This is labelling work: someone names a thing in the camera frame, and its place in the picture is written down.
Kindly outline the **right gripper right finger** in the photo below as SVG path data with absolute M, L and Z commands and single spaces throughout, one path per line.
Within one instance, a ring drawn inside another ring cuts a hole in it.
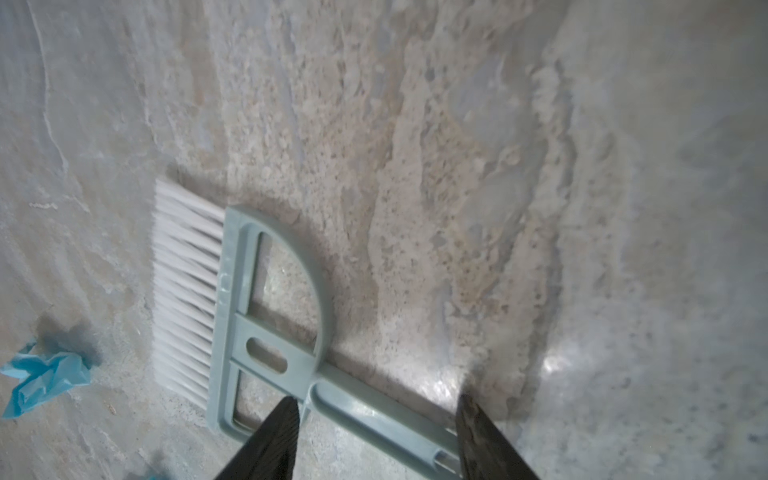
M 462 393 L 458 400 L 456 431 L 464 479 L 539 480 L 468 393 Z

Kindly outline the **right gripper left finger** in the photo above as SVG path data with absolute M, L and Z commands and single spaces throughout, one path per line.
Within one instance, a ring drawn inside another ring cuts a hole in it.
M 215 479 L 291 480 L 299 429 L 298 402 L 284 397 Z

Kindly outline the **grey-green hand brush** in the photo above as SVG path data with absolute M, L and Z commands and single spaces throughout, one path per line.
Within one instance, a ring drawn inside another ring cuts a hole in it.
M 251 309 L 264 238 L 304 273 L 319 313 L 312 345 L 280 332 Z M 461 475 L 456 434 L 330 364 L 331 294 L 319 263 L 291 229 L 246 205 L 218 206 L 175 182 L 155 184 L 153 351 L 156 381 L 206 413 L 209 427 L 237 441 L 250 430 L 234 417 L 242 376 L 294 397 L 428 479 Z

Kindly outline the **lower cyan paper scrap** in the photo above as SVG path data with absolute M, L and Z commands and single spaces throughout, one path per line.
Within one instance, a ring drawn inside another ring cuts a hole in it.
M 32 341 L 1 366 L 3 376 L 18 381 L 2 413 L 2 419 L 21 417 L 40 405 L 92 382 L 91 371 L 81 355 L 74 352 L 34 353 Z

